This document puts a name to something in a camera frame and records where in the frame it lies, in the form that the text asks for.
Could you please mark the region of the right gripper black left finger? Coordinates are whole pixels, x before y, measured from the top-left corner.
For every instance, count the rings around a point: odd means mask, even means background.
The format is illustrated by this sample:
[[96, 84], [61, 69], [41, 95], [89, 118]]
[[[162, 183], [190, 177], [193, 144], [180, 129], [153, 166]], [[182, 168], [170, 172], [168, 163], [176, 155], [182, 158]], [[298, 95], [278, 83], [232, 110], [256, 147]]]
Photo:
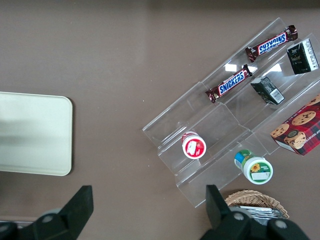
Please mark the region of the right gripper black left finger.
[[93, 211], [93, 188], [84, 185], [59, 212], [42, 215], [18, 236], [21, 240], [76, 240]]

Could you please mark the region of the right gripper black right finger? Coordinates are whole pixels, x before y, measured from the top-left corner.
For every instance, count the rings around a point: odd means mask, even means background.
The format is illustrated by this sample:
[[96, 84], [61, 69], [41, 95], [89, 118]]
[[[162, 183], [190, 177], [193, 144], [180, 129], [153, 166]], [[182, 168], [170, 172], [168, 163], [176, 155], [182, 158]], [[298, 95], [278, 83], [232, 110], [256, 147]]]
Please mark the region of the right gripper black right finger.
[[202, 240], [267, 240], [267, 227], [248, 214], [231, 211], [216, 185], [206, 186], [206, 212], [211, 223]]

